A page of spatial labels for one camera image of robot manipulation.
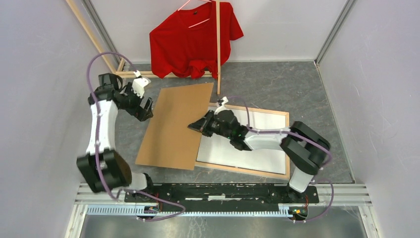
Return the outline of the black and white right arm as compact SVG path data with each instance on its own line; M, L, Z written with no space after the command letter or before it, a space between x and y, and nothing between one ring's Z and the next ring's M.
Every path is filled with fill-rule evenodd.
M306 196L314 177L332 159L330 143L301 121L281 129L256 129L241 124L232 110L209 110L187 127L206 137L222 136L239 151L283 151L296 167L286 188L292 202Z

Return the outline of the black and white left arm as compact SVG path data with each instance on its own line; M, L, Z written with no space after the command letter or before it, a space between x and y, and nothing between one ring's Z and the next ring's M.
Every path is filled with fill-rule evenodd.
M76 160L77 168L93 193L111 192L131 184L131 169L116 150L115 123L119 110L125 110L138 121L153 117L153 100L144 96L150 82L139 76L123 85L119 75L99 75L99 86L88 97L92 113L89 145L85 155Z

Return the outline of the brown cardboard backing board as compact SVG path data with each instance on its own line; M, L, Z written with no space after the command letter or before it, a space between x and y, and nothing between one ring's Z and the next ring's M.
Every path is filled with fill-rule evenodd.
M213 83L162 88L135 163L193 170L201 134L188 125L208 111Z

